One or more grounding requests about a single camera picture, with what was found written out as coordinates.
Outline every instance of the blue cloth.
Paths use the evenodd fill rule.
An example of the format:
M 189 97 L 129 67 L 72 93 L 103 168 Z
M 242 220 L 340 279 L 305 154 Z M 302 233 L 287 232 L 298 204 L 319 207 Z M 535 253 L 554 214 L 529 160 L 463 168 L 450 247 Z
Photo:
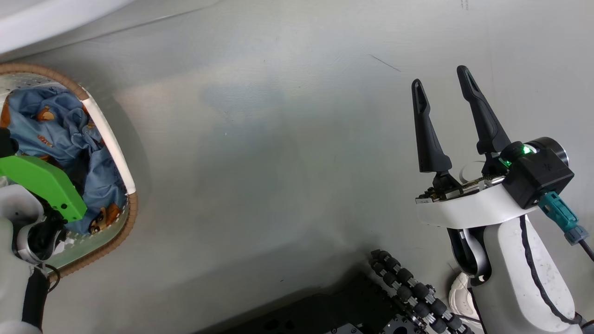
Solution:
M 19 144 L 20 154 L 49 155 L 67 174 L 85 150 L 89 154 L 83 194 L 87 212 L 82 220 L 69 222 L 68 229 L 89 234 L 89 225 L 102 208 L 112 203 L 122 208 L 125 191 L 119 172 L 99 131 L 74 94 L 57 87 L 24 88 L 14 90 L 8 103 L 8 129 Z

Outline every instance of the laundry basket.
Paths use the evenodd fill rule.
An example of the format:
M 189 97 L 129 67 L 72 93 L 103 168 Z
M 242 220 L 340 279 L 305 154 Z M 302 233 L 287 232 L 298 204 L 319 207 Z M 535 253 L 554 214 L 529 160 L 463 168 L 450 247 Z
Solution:
M 48 264 L 58 268 L 61 276 L 66 276 L 107 255 L 126 239 L 138 213 L 136 187 L 111 127 L 95 100 L 84 88 L 43 66 L 0 64 L 0 102 L 4 103 L 11 91 L 25 87 L 60 87 L 75 94 L 101 133 L 126 188 L 126 203 L 119 217 L 110 226 L 92 235 L 70 231 L 67 237 L 74 243 L 65 244 L 64 251 L 52 256 L 48 261 Z M 52 273 L 52 279 L 55 279 L 55 273 Z

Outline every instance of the gray floor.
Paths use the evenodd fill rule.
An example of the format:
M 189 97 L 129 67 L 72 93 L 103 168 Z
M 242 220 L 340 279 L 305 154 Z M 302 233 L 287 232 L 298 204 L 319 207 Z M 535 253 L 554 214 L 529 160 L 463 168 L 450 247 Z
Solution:
M 140 214 L 50 294 L 45 333 L 190 333 L 326 286 L 385 248 L 443 296 L 446 231 L 418 223 L 410 83 L 455 172 L 477 160 L 467 65 L 514 140 L 551 136 L 564 198 L 594 232 L 589 1 L 219 1 L 21 59 L 81 82 L 111 123 Z M 531 217 L 576 299 L 594 270 Z

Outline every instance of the brown basket rim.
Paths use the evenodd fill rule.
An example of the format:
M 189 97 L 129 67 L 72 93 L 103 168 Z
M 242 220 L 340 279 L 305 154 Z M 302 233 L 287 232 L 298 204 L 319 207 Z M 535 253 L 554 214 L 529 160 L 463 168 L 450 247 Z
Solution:
M 0 64 L 0 75 L 7 74 L 19 74 L 29 73 L 37 74 L 49 78 L 70 90 L 76 97 L 83 101 L 90 98 L 89 94 L 75 81 L 70 78 L 41 65 L 33 64 L 21 64 L 21 63 L 7 63 Z M 114 249 L 118 248 L 132 231 L 134 224 L 136 223 L 136 216 L 138 215 L 138 195 L 136 193 L 128 194 L 128 217 L 124 222 L 122 229 L 106 244 L 103 244 L 99 248 L 86 254 L 85 256 L 77 259 L 71 263 L 66 264 L 59 268 L 60 276 L 64 277 L 75 271 L 84 268 L 103 256 L 111 253 Z M 56 273 L 52 272 L 50 279 L 54 281 L 56 279 Z

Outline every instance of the cable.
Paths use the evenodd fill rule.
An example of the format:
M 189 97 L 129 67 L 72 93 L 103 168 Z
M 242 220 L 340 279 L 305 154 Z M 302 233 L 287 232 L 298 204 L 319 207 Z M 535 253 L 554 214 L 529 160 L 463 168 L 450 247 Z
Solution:
M 475 322 L 475 323 L 482 323 L 480 320 L 474 319 L 473 317 L 467 317 L 467 316 L 463 316 L 463 315 L 457 314 L 457 313 L 452 313 L 452 314 L 455 314 L 460 319 L 465 319 L 465 320 L 468 320 L 470 322 Z
M 592 261 L 594 261 L 594 251 L 592 251 L 590 246 L 588 246 L 588 244 L 586 244 L 586 240 L 580 240 L 579 244 L 580 244 L 580 246 L 582 246 L 582 248 L 584 248 L 584 251 L 586 251 L 586 254 L 588 254 L 590 259 L 592 259 Z
M 526 229 L 526 215 L 520 217 L 520 229 L 522 230 L 522 245 L 524 246 L 524 254 L 526 256 L 526 262 L 530 267 L 530 274 L 532 274 L 532 280 L 534 284 L 538 288 L 538 291 L 541 292 L 542 301 L 551 309 L 551 312 L 556 315 L 562 322 L 568 324 L 579 324 L 581 322 L 580 316 L 576 315 L 573 319 L 569 319 L 563 315 L 563 313 L 559 312 L 555 307 L 555 304 L 551 301 L 549 296 L 546 294 L 545 287 L 542 286 L 541 280 L 538 278 L 538 273 L 536 272 L 536 266 L 534 265 L 534 259 L 532 258 L 532 250 L 530 249 L 530 244 L 528 243 L 528 231 Z
M 60 271 L 58 270 L 58 268 L 56 268 L 56 267 L 54 267 L 54 266 L 52 266 L 50 264 L 47 264 L 47 263 L 45 264 L 45 266 L 48 267 L 48 268 L 50 268 L 50 269 L 52 269 L 53 272 L 56 273 L 56 282 L 48 290 L 48 293 L 50 293 L 50 292 L 52 292 L 56 288 L 56 286 L 58 286 L 58 283 L 60 283 L 60 278 L 61 278 L 62 275 L 60 275 Z

